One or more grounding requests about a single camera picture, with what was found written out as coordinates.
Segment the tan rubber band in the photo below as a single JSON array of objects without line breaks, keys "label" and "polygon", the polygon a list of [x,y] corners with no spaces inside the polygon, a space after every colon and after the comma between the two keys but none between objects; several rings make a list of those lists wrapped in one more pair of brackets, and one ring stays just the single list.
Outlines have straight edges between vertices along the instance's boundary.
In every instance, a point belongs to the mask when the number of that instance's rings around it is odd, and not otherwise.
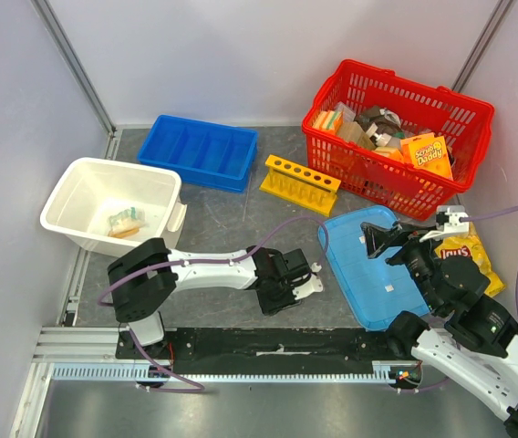
[{"label": "tan rubber band", "polygon": [[129,237],[129,236],[132,236],[132,235],[135,235],[140,229],[138,227],[133,227],[133,228],[130,228],[130,229],[124,229],[124,230],[121,230],[121,231],[110,231],[108,233],[108,237],[112,237],[112,238],[125,238],[125,237]]}]

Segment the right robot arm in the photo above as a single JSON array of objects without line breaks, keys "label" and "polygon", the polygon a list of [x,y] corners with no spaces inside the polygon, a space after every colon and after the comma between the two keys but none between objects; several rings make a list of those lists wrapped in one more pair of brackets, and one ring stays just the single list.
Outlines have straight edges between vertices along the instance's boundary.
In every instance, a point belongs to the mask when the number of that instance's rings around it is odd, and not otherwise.
[{"label": "right robot arm", "polygon": [[440,258],[434,250],[438,241],[466,234],[469,225],[459,220],[432,227],[362,223],[361,230],[368,258],[397,248],[387,264],[405,266],[431,315],[445,321],[437,330],[401,311],[386,331],[387,353],[439,370],[502,420],[509,436],[518,437],[518,322],[486,295],[490,280],[470,257]]}]

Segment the yellow Lays chips bag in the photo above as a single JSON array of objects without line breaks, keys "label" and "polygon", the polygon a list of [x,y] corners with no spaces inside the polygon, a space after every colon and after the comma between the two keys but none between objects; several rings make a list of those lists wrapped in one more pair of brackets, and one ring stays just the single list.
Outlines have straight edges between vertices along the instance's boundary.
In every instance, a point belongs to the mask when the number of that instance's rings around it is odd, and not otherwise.
[{"label": "yellow Lays chips bag", "polygon": [[443,239],[435,249],[435,254],[441,259],[449,256],[470,257],[479,267],[480,272],[490,280],[490,285],[485,290],[488,297],[496,297],[506,288],[498,274],[494,272],[491,260],[473,223],[470,223],[467,234]]}]

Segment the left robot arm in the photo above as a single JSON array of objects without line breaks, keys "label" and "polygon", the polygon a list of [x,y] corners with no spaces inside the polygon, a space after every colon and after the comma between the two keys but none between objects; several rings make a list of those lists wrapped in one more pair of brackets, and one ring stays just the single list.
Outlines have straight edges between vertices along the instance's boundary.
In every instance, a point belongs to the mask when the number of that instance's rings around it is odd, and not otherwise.
[{"label": "left robot arm", "polygon": [[266,316],[301,303],[324,290],[302,250],[282,253],[273,248],[249,246],[222,254],[182,252],[152,238],[112,262],[107,269],[118,323],[136,337],[136,347],[146,357],[164,354],[168,337],[160,308],[173,293],[202,288],[252,290]]}]

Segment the clear bag of swabs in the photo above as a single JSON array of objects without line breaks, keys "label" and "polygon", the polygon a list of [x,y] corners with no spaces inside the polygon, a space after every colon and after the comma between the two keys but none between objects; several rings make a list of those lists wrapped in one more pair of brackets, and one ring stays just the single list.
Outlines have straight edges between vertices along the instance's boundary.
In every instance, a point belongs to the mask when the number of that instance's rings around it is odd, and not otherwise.
[{"label": "clear bag of swabs", "polygon": [[121,231],[145,225],[145,212],[137,207],[130,207],[108,217],[109,232]]}]

